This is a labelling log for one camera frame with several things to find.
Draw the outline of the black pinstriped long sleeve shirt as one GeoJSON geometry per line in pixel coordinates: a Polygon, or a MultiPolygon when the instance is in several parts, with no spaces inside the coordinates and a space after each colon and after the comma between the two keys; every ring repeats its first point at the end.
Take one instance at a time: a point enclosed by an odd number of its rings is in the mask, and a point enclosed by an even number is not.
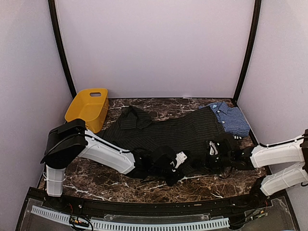
{"type": "Polygon", "coordinates": [[[194,172],[210,168],[206,159],[206,143],[224,138],[235,144],[231,134],[224,131],[214,112],[204,107],[179,118],[153,121],[149,113],[129,106],[116,122],[100,131],[98,137],[127,150],[142,148],[154,151],[168,146],[175,152],[184,151],[186,163],[194,172]]]}

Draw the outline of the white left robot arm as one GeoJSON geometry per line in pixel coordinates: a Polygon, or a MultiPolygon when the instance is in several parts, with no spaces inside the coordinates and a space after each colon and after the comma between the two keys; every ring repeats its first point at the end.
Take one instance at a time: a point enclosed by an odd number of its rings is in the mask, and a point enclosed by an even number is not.
{"type": "Polygon", "coordinates": [[[185,152],[176,153],[168,146],[152,152],[144,148],[120,148],[87,129],[84,120],[75,119],[49,132],[41,160],[46,166],[49,202],[58,210],[68,206],[68,199],[62,195],[64,172],[77,157],[95,161],[130,178],[163,177],[170,186],[184,177],[182,167],[188,159],[185,152]]]}

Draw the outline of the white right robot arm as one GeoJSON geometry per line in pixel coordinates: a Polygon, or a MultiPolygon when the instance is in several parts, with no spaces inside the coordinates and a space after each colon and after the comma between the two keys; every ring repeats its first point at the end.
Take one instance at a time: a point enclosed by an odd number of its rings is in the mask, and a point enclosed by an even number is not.
{"type": "Polygon", "coordinates": [[[253,170],[266,166],[290,166],[256,180],[246,197],[250,209],[257,208],[264,198],[308,180],[308,133],[291,140],[274,144],[261,144],[240,149],[227,134],[205,143],[206,163],[211,170],[230,167],[236,170],[253,170]]]}

